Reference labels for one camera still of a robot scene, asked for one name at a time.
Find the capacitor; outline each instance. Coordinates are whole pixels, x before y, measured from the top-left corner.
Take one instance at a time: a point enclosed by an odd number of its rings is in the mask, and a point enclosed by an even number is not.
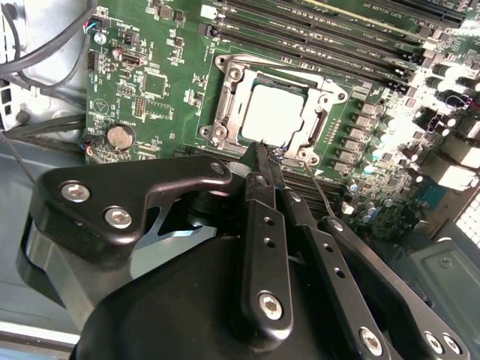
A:
[[[392,138],[392,135],[390,135],[389,133],[381,130],[381,131],[379,131],[378,133],[376,133],[376,137],[377,137],[378,140],[380,140],[382,143],[387,143],[387,142]]]
[[[120,58],[120,55],[123,54],[125,49],[123,47],[116,47],[112,50],[112,55],[114,59]]]
[[[369,214],[367,214],[366,211],[363,211],[360,214],[360,218],[361,218],[361,221],[363,221],[365,224],[370,223],[370,220],[372,220],[372,217]]]
[[[385,199],[385,201],[383,201],[383,206],[385,206],[386,208],[391,208],[393,206],[393,200]]]
[[[443,119],[442,122],[447,125],[449,128],[453,128],[457,124],[456,118],[447,118],[446,120]]]
[[[433,68],[433,73],[441,77],[454,77],[456,69],[447,65],[437,65]]]
[[[415,169],[407,169],[406,173],[412,178],[413,182],[417,184],[423,182],[424,177]]]
[[[450,134],[450,129],[447,127],[443,126],[442,124],[438,124],[435,127],[435,132],[443,137],[446,137]]]
[[[419,159],[419,156],[409,148],[403,149],[402,154],[404,154],[410,161],[417,161]]]
[[[346,186],[348,187],[348,190],[353,192],[353,193],[356,193],[359,190],[359,186],[357,185],[356,181],[353,180],[353,179],[349,180],[346,183]]]
[[[438,77],[429,77],[427,79],[427,85],[432,89],[438,90],[439,92],[446,92],[450,89],[449,82]]]
[[[106,131],[108,144],[116,152],[124,152],[132,147],[136,141],[135,131],[125,124],[113,124]]]
[[[465,86],[466,88],[473,90],[474,92],[480,92],[480,82],[468,77],[459,77],[457,80],[458,85]]]
[[[377,208],[372,202],[367,202],[365,204],[365,211],[367,212],[368,215],[373,215],[377,212]]]
[[[385,126],[388,128],[395,128],[398,125],[398,120],[393,116],[388,115],[383,118],[383,124],[385,124]]]
[[[363,163],[361,163],[360,168],[367,175],[373,174],[375,172],[375,166],[373,166],[368,161],[364,161]]]
[[[93,41],[98,45],[105,45],[107,43],[107,36],[103,32],[96,32],[93,35]]]
[[[370,155],[372,155],[372,158],[374,160],[379,160],[383,155],[382,149],[380,149],[378,146],[371,146],[370,148],[368,148],[368,152],[370,153]]]

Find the silver metal surface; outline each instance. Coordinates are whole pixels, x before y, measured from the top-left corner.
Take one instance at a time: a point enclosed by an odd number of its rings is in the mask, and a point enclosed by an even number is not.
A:
[[[360,329],[361,342],[367,347],[368,350],[375,356],[380,356],[383,353],[382,344],[378,340],[378,337],[368,328]]]
[[[462,353],[461,348],[458,346],[457,342],[449,337],[447,334],[443,335],[443,340],[447,343],[448,347],[457,355]]]
[[[335,219],[331,219],[330,224],[338,231],[344,231],[344,227],[341,225],[341,223],[339,223]]]
[[[20,43],[22,44],[21,55],[30,53],[39,46],[45,44],[68,26],[86,6],[86,0],[65,1],[65,0],[19,0],[15,1],[19,18],[15,25],[19,30]],[[14,56],[14,42],[11,31],[3,21],[0,29],[1,48],[6,49],[6,54],[0,51],[2,59],[12,59]],[[79,31],[68,41],[56,54],[50,56],[40,64],[26,69],[27,76],[45,83],[57,83],[62,80],[74,66],[83,42],[83,32]],[[77,75],[68,85],[62,88],[63,92],[76,98],[86,99],[86,62],[85,66],[79,69]],[[5,129],[9,130],[19,124],[17,114],[20,110],[26,111],[31,116],[30,122],[42,122],[54,119],[59,116],[68,116],[84,113],[60,100],[51,99],[38,93],[36,88],[31,91],[11,85],[11,114],[3,116],[1,120]],[[52,134],[51,137],[64,141],[77,141],[81,134],[79,131]]]
[[[258,180],[258,182],[263,186],[269,186],[269,180],[267,180],[263,175],[257,175],[256,180]]]
[[[249,166],[243,163],[236,163],[235,161],[228,163],[226,167],[228,167],[231,173],[241,176],[242,178],[246,178],[247,175],[252,172]]]
[[[220,175],[223,175],[225,173],[224,167],[221,166],[221,164],[219,163],[211,163],[211,168],[213,169],[213,171]]]
[[[116,229],[127,229],[132,224],[132,217],[124,208],[109,208],[105,212],[105,221]]]
[[[90,191],[82,184],[66,184],[61,188],[61,195],[74,203],[83,203],[90,198]]]
[[[78,329],[102,299],[132,281],[130,263],[99,268],[51,241],[35,225],[28,237],[27,256],[45,271]]]
[[[293,191],[290,191],[290,196],[292,197],[292,199],[294,199],[297,203],[300,203],[302,201],[302,198],[300,197],[300,195],[298,195],[297,193],[294,193]]]
[[[236,67],[230,70],[230,77],[233,81],[238,81],[242,78],[242,71]]]
[[[258,301],[263,313],[270,320],[279,320],[282,317],[282,314],[284,313],[282,305],[272,294],[260,294]]]
[[[430,345],[430,347],[433,349],[435,353],[443,354],[445,352],[442,344],[430,332],[425,332],[425,337],[427,338],[428,344]]]

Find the wire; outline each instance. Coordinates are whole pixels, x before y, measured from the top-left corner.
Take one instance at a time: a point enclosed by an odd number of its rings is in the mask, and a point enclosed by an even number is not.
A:
[[[48,59],[54,53],[59,51],[80,29],[83,25],[92,17],[98,6],[98,0],[88,0],[87,8],[78,16],[67,28],[65,28],[60,34],[55,36],[52,40],[48,41],[38,49],[30,52],[22,58],[15,59],[13,61],[0,64],[0,75],[13,74],[17,71],[30,68]],[[5,6],[1,7],[4,14],[8,11]]]
[[[459,101],[461,101],[463,103],[463,106],[452,106],[452,105],[449,105],[449,100],[450,99],[457,99]],[[452,110],[455,110],[455,109],[461,109],[463,107],[467,107],[469,106],[470,104],[472,103],[472,99],[470,99],[469,97],[466,98],[466,101],[464,99],[462,99],[461,97],[458,97],[457,95],[450,95],[449,97],[447,97],[445,99],[445,105],[449,108],[449,109],[452,109]]]
[[[310,167],[308,167],[307,163],[304,163],[304,167],[307,170],[308,175],[311,177],[313,183],[315,184],[316,189],[322,196],[323,202],[325,203],[325,207],[327,208],[327,212],[330,216],[335,216],[335,213],[332,210],[332,207],[330,206],[329,199],[323,192],[322,188],[320,187],[320,184],[318,183],[317,179],[315,178],[314,174],[311,172]]]
[[[20,47],[21,47],[20,46],[20,36],[18,34],[18,29],[15,26],[15,22],[12,19],[12,16],[5,9],[5,6],[3,4],[1,5],[1,9],[3,11],[5,19],[7,20],[8,25],[10,26],[10,30],[12,31],[13,41],[15,43],[15,59],[18,59],[20,57]],[[70,73],[63,80],[60,80],[56,84],[47,85],[47,84],[44,84],[44,83],[39,82],[37,80],[30,79],[29,77],[27,77],[25,75],[25,73],[22,70],[20,70],[18,72],[18,76],[19,76],[20,79],[25,81],[30,86],[35,86],[36,88],[47,90],[47,91],[55,90],[57,88],[65,86],[74,78],[75,74],[78,72],[78,70],[82,66],[82,64],[85,60],[85,57],[87,55],[87,52],[89,51],[89,45],[90,45],[90,36],[86,34],[85,38],[83,40],[83,44],[82,44],[82,48],[80,50],[79,56],[78,56],[78,58],[75,62],[75,65],[73,66]]]
[[[0,75],[0,78],[3,80],[8,81],[9,83],[12,83],[14,85],[19,86],[20,88],[26,89],[30,91],[31,86],[24,82],[23,80],[19,79],[17,76],[14,75]],[[50,98],[55,98],[60,101],[65,102],[66,104],[71,105],[72,107],[76,107],[77,109],[85,111],[86,104],[83,102],[80,102],[79,100],[75,99],[74,97],[71,97],[70,95],[64,94],[63,92],[60,92],[58,90],[44,90],[40,89],[40,94],[44,96],[48,96]]]
[[[84,30],[83,32],[85,32],[86,34],[88,34],[88,33],[89,33],[89,30],[92,29],[92,28],[94,28],[96,25],[97,25],[96,22],[91,23],[91,24],[88,25],[86,28],[84,27],[85,30]]]
[[[25,175],[27,175],[28,179],[31,181],[31,183],[34,185],[35,184],[35,178],[33,177],[32,173],[29,171],[29,169],[27,168],[27,166],[25,165],[25,163],[23,162],[23,159],[22,157],[20,156],[19,152],[15,149],[15,146],[14,144],[12,144],[10,142],[9,139],[7,139],[5,137],[5,135],[3,134],[3,131],[0,131],[0,139],[2,142],[4,142],[5,144],[7,144],[7,146],[10,148],[12,154],[13,154],[13,157],[15,158],[16,162],[20,165],[20,167],[22,168],[23,172],[25,173]]]

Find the black metal bracket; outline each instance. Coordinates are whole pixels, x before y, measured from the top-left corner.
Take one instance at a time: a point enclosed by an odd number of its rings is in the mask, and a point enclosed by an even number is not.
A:
[[[222,191],[231,181],[221,162],[203,155],[56,169],[38,179],[30,215],[55,243],[91,263],[114,266],[130,257],[143,236],[148,209],[159,206],[165,218],[183,194]],[[76,199],[78,193],[66,198],[62,190],[68,185],[82,185],[88,199]],[[131,223],[125,227],[119,218],[117,227],[108,224],[110,209],[125,210]]]
[[[356,270],[363,295],[395,319],[388,322],[388,334],[404,359],[470,358],[464,342],[342,220],[325,217],[320,226]]]

